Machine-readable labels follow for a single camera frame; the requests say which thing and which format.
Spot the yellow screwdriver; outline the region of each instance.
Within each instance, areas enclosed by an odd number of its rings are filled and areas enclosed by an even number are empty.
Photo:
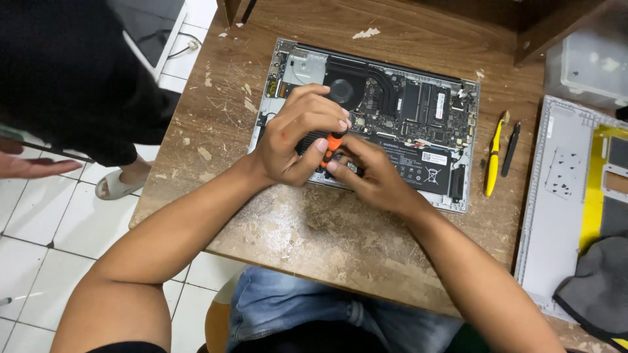
[[[486,180],[486,196],[490,196],[493,193],[493,188],[495,188],[497,169],[499,169],[499,138],[502,132],[502,126],[508,124],[509,120],[510,113],[508,111],[503,112],[501,119],[499,119],[497,123],[493,141],[490,143],[489,175]]]

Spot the jeans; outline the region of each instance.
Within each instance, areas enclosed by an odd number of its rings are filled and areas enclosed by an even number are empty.
[[[349,293],[314,281],[247,266],[231,298],[227,353],[314,320],[346,321],[379,337],[392,353],[441,353],[459,318]]]

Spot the wooden table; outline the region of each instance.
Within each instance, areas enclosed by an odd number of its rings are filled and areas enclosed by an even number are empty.
[[[379,34],[352,39],[377,28]],[[446,216],[511,269],[543,95],[543,64],[514,68],[515,32],[393,0],[260,0],[247,24],[212,23],[130,227],[246,154],[277,37],[482,83],[470,208]],[[483,195],[499,114],[521,135],[509,176]],[[507,143],[512,127],[502,133]],[[335,205],[335,212],[328,212]],[[460,316],[425,254],[395,217],[350,192],[307,184],[254,197],[207,251],[350,291]],[[577,325],[548,318],[566,347],[613,351]]]

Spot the black shirt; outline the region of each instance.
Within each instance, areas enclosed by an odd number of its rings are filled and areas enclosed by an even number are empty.
[[[385,352],[374,334],[344,321],[311,321],[256,340],[243,341],[232,353]],[[148,342],[120,342],[88,353],[166,353]]]

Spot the slipper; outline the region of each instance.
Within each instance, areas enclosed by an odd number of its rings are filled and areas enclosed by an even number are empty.
[[[116,171],[112,171],[111,173],[105,175],[104,178],[100,179],[100,181],[98,181],[98,184],[96,184],[96,197],[101,200],[117,200],[139,190],[140,188],[144,187],[144,184],[146,184],[145,180],[143,182],[139,182],[133,185],[127,185],[120,181],[120,174],[122,174],[122,170],[118,169]],[[105,181],[107,181],[107,188],[109,189],[108,195],[103,195]]]

